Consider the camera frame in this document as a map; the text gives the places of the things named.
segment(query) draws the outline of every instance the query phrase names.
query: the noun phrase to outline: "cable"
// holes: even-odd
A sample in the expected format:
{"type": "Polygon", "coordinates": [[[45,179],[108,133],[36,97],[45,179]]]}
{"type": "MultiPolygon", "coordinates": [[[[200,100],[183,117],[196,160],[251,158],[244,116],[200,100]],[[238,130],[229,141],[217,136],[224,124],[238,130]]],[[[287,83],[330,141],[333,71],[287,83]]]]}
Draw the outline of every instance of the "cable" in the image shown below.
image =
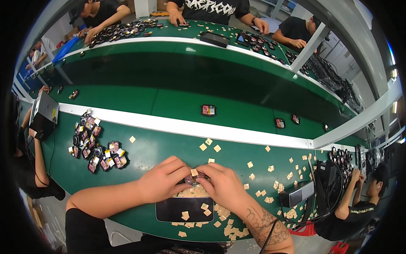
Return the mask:
{"type": "Polygon", "coordinates": [[[276,222],[277,222],[278,220],[279,220],[279,219],[276,219],[276,220],[273,221],[273,225],[272,225],[271,231],[269,232],[269,235],[268,235],[268,237],[267,237],[265,243],[263,244],[263,246],[262,246],[261,251],[259,252],[259,254],[263,254],[263,252],[265,251],[265,247],[266,247],[266,245],[268,244],[269,239],[271,239],[272,232],[274,231],[276,222]]]}

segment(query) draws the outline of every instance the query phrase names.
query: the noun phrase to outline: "red chair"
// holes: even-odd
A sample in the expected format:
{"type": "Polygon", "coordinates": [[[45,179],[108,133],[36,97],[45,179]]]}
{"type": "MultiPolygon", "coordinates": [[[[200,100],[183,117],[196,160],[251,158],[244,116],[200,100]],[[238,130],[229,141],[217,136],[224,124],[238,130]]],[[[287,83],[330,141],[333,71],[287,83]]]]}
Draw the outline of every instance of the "red chair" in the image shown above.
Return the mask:
{"type": "Polygon", "coordinates": [[[298,230],[292,230],[289,229],[289,232],[294,235],[299,235],[301,237],[311,237],[313,235],[316,235],[316,231],[314,230],[314,224],[306,225],[298,230]]]}
{"type": "Polygon", "coordinates": [[[342,242],[337,242],[337,244],[331,247],[329,254],[345,254],[348,250],[349,245],[342,242]]]}
{"type": "Polygon", "coordinates": [[[62,46],[63,44],[65,44],[65,42],[61,41],[60,43],[58,43],[58,45],[56,45],[56,48],[59,48],[59,47],[62,46]]]}

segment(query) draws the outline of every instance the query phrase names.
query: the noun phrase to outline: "worker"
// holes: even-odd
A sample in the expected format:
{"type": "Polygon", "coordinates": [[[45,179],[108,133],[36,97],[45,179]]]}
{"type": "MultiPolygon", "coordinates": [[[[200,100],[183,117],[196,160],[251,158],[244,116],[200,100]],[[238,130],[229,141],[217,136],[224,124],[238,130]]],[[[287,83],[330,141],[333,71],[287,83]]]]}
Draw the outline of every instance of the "worker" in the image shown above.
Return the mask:
{"type": "Polygon", "coordinates": [[[375,218],[376,205],[388,186],[387,165],[381,163],[369,177],[371,178],[367,191],[369,201],[360,201],[365,176],[358,169],[352,171],[350,183],[334,213],[315,223],[314,229],[319,236],[330,241],[344,240],[362,231],[375,218]],[[349,206],[355,186],[357,188],[352,206],[349,206]]]}
{"type": "Polygon", "coordinates": [[[315,16],[311,17],[309,22],[298,17],[289,17],[279,25],[272,38],[288,48],[300,52],[309,42],[320,23],[321,21],[315,16]]]}
{"type": "MultiPolygon", "coordinates": [[[[191,168],[179,158],[171,156],[147,171],[139,180],[76,192],[66,204],[67,252],[224,254],[225,250],[218,243],[194,243],[146,234],[139,242],[116,247],[110,245],[104,224],[105,218],[136,206],[163,201],[191,188],[192,186],[186,183],[177,184],[190,175],[190,170],[191,168]]],[[[264,253],[294,252],[293,240],[288,229],[245,191],[233,170],[217,163],[198,166],[196,170],[211,178],[210,182],[205,178],[197,178],[196,181],[206,189],[217,204],[243,220],[260,247],[264,245],[275,223],[264,253]]]]}
{"type": "MultiPolygon", "coordinates": [[[[54,50],[56,50],[56,46],[55,46],[55,44],[54,44],[53,41],[51,41],[49,38],[44,38],[44,41],[45,41],[45,43],[48,44],[48,47],[50,48],[51,52],[54,51],[54,50]]],[[[48,54],[47,54],[47,52],[46,52],[46,50],[45,50],[45,46],[44,46],[44,44],[42,43],[41,40],[38,41],[38,42],[36,43],[36,45],[34,46],[34,49],[32,50],[32,51],[34,51],[33,56],[35,56],[35,52],[36,52],[36,51],[39,51],[39,50],[41,50],[41,51],[39,52],[40,58],[37,59],[37,60],[36,60],[36,58],[33,58],[33,59],[32,59],[32,62],[34,62],[34,63],[32,63],[32,65],[34,65],[34,67],[36,67],[37,65],[39,65],[39,64],[48,56],[48,54]]],[[[30,66],[29,64],[27,64],[26,69],[30,69],[30,68],[31,68],[31,66],[30,66]]]]}
{"type": "MultiPolygon", "coordinates": [[[[38,95],[41,92],[47,91],[49,91],[49,87],[43,86],[39,90],[38,95]]],[[[18,121],[17,106],[12,106],[10,108],[14,109],[13,117],[18,121]]],[[[10,147],[11,151],[15,151],[13,158],[13,171],[17,185],[33,199],[54,196],[58,200],[63,200],[65,198],[65,191],[47,174],[42,155],[41,142],[35,138],[35,131],[32,129],[28,130],[28,134],[34,140],[35,158],[28,148],[26,148],[24,131],[29,125],[31,109],[32,107],[24,116],[23,123],[18,131],[17,128],[14,128],[18,122],[13,121],[10,123],[10,125],[13,126],[11,130],[15,130],[15,133],[13,133],[15,139],[13,139],[10,147]]]]}
{"type": "Polygon", "coordinates": [[[169,22],[178,26],[186,24],[186,20],[201,20],[228,26],[230,15],[235,14],[242,23],[248,26],[256,26],[263,35],[269,34],[269,25],[265,21],[254,17],[250,13],[248,0],[222,0],[222,1],[191,1],[191,0],[169,0],[166,6],[169,13],[169,22]],[[182,13],[179,8],[185,4],[182,13]]]}
{"type": "Polygon", "coordinates": [[[117,0],[82,0],[76,9],[77,17],[82,17],[86,28],[79,32],[79,37],[83,38],[87,32],[85,44],[89,44],[93,36],[101,32],[105,27],[121,24],[121,19],[131,14],[130,9],[120,4],[117,0]]]}

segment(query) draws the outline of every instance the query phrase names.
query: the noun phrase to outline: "forearm tattoo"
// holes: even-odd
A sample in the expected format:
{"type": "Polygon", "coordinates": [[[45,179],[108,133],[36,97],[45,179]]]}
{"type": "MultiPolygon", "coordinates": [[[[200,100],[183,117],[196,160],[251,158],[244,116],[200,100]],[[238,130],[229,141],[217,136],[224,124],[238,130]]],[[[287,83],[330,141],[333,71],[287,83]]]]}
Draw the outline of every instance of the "forearm tattoo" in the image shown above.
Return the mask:
{"type": "MultiPolygon", "coordinates": [[[[247,209],[248,215],[246,217],[250,225],[250,231],[255,238],[258,245],[263,246],[271,231],[272,225],[276,217],[270,214],[262,207],[262,212],[256,211],[252,206],[247,209]]],[[[289,231],[281,221],[275,222],[275,228],[272,232],[271,238],[267,246],[281,243],[289,237],[289,231]]]]}

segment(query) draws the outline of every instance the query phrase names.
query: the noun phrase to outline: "tattooed arm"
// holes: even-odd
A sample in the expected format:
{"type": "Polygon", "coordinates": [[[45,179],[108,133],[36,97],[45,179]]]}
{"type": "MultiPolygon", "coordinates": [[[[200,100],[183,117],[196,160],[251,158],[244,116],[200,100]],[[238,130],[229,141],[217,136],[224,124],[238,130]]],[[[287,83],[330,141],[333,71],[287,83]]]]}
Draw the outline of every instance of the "tattooed arm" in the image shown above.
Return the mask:
{"type": "MultiPolygon", "coordinates": [[[[196,181],[203,185],[217,204],[240,217],[251,231],[257,244],[262,247],[276,217],[265,210],[245,191],[240,179],[232,169],[217,163],[198,166],[196,169],[208,175],[211,182],[204,178],[197,178],[196,181]]],[[[267,254],[293,254],[293,239],[282,222],[275,222],[274,231],[265,250],[267,254]]]]}
{"type": "Polygon", "coordinates": [[[257,244],[260,247],[264,245],[273,223],[275,223],[271,238],[265,247],[265,253],[293,253],[293,239],[285,225],[276,220],[276,217],[265,210],[255,199],[251,196],[250,198],[251,200],[244,207],[240,207],[235,214],[247,225],[257,244]]]}

